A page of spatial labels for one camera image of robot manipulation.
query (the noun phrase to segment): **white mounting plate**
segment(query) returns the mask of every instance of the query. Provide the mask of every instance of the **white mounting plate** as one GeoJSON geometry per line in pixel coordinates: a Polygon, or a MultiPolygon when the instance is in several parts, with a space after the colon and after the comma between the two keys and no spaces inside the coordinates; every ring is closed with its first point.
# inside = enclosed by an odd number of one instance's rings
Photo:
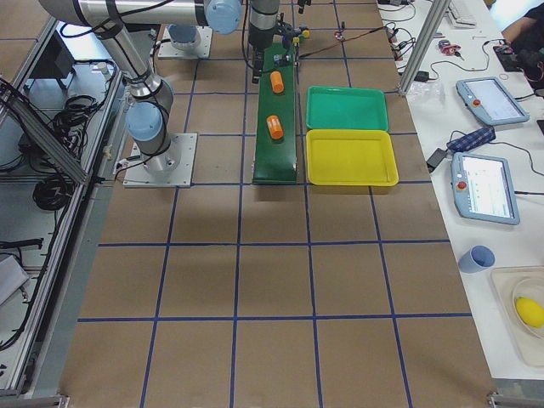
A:
{"type": "MultiPolygon", "coordinates": [[[[159,60],[198,60],[210,58],[213,30],[210,27],[196,27],[201,35],[201,43],[191,50],[177,49],[171,42],[161,44],[157,57],[159,60]]],[[[162,34],[162,40],[171,39],[168,29],[162,34]]]]}
{"type": "MultiPolygon", "coordinates": [[[[157,187],[190,187],[195,164],[197,133],[175,133],[172,135],[172,143],[178,144],[181,151],[178,166],[170,173],[150,173],[144,166],[136,166],[141,161],[131,163],[126,171],[122,184],[127,188],[157,188],[157,187]]],[[[139,148],[133,145],[132,156],[139,155],[139,148]]]]}

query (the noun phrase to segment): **person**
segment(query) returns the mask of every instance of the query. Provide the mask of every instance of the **person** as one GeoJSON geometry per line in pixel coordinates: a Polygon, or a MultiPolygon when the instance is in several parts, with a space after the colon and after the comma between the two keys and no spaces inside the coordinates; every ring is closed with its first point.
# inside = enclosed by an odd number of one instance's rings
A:
{"type": "Polygon", "coordinates": [[[530,9],[502,31],[534,89],[544,88],[544,3],[530,9]]]}

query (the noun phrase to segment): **orange cylinder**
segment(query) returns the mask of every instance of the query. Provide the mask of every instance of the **orange cylinder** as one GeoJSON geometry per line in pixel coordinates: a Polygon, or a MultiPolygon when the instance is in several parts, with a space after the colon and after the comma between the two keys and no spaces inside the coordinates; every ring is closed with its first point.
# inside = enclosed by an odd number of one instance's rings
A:
{"type": "Polygon", "coordinates": [[[273,71],[270,74],[270,84],[272,85],[272,90],[275,94],[281,94],[283,92],[283,79],[281,78],[281,73],[279,71],[273,71]]]}
{"type": "Polygon", "coordinates": [[[276,115],[270,115],[266,118],[266,124],[269,127],[270,137],[272,139],[283,138],[283,129],[281,128],[280,118],[276,115]]]}

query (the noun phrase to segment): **beige tray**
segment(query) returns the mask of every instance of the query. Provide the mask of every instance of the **beige tray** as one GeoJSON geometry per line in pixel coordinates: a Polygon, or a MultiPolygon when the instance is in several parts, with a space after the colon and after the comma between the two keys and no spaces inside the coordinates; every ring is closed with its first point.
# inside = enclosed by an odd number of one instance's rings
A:
{"type": "Polygon", "coordinates": [[[491,271],[491,280],[502,304],[508,328],[518,346],[522,359],[529,366],[544,366],[544,339],[531,334],[519,320],[513,305],[513,289],[528,278],[544,278],[544,267],[497,268],[491,271]]]}

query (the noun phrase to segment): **yellow fruit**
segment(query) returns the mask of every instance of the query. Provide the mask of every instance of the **yellow fruit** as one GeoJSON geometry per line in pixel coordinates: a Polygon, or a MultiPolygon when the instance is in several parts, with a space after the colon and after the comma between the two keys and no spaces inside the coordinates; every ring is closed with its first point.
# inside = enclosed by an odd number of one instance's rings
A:
{"type": "Polygon", "coordinates": [[[544,326],[544,309],[533,299],[518,297],[516,311],[526,325],[536,328],[544,326]]]}

